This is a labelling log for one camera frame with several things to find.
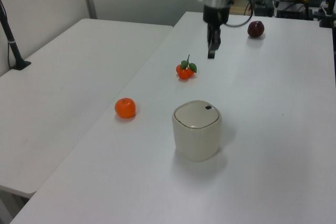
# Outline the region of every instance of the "white table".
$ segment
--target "white table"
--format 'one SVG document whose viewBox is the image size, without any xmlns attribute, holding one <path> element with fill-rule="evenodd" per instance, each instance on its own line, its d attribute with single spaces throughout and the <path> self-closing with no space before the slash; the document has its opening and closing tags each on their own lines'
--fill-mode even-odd
<svg viewBox="0 0 336 224">
<path fill-rule="evenodd" d="M 208 60 L 202 14 L 186 13 L 13 224 L 333 223 L 331 30 L 257 18 L 264 36 L 223 27 Z M 185 82 L 175 67 L 188 54 L 199 72 Z M 122 97 L 136 102 L 133 119 L 115 115 Z M 175 152 L 171 121 L 195 99 L 223 116 L 220 151 L 201 163 Z"/>
<path fill-rule="evenodd" d="M 84 19 L 3 75 L 0 189 L 31 197 L 171 30 Z"/>
</svg>

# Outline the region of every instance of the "red apple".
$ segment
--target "red apple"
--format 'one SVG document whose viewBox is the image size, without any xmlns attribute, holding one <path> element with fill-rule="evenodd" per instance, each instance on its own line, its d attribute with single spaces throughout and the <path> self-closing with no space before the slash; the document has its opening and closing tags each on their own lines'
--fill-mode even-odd
<svg viewBox="0 0 336 224">
<path fill-rule="evenodd" d="M 261 21 L 252 21 L 248 28 L 247 33 L 253 38 L 257 38 L 264 33 L 265 27 Z"/>
</svg>

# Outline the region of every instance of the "tangerine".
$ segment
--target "tangerine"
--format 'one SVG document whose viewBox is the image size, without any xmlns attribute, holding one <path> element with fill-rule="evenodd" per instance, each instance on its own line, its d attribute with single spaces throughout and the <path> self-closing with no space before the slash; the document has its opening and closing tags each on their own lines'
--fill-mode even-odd
<svg viewBox="0 0 336 224">
<path fill-rule="evenodd" d="M 131 98 L 122 98 L 114 105 L 114 110 L 121 118 L 131 118 L 135 116 L 135 102 Z"/>
</svg>

